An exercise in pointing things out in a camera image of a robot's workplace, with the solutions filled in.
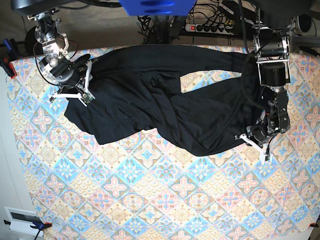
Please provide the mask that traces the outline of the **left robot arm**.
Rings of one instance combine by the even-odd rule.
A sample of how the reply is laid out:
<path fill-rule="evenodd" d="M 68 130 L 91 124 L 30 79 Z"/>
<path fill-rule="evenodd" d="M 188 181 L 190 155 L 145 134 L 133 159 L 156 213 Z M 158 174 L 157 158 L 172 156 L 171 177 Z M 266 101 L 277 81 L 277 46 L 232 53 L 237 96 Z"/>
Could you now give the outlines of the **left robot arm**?
<path fill-rule="evenodd" d="M 287 106 L 289 97 L 285 85 L 290 83 L 290 51 L 294 20 L 307 15 L 314 5 L 313 0 L 252 0 L 255 6 L 253 28 L 254 50 L 247 52 L 257 64 L 259 84 L 271 89 L 271 97 L 263 105 L 255 100 L 245 86 L 242 92 L 247 100 L 265 111 L 256 124 L 247 126 L 246 133 L 238 136 L 249 146 L 261 150 L 265 143 L 290 129 Z"/>

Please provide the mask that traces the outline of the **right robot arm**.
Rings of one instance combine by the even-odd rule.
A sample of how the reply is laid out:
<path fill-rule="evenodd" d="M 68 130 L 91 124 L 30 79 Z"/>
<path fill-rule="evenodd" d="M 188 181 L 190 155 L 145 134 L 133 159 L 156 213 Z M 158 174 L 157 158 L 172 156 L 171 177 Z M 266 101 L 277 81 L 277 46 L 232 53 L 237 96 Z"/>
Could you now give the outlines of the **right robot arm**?
<path fill-rule="evenodd" d="M 71 0 L 12 0 L 11 9 L 37 22 L 34 30 L 35 46 L 43 51 L 43 59 L 37 62 L 39 72 L 50 84 L 64 89 L 76 89 L 81 95 L 89 93 L 92 61 L 85 54 L 72 61 L 69 55 L 67 34 L 60 30 L 60 19 L 52 16 L 58 7 Z"/>

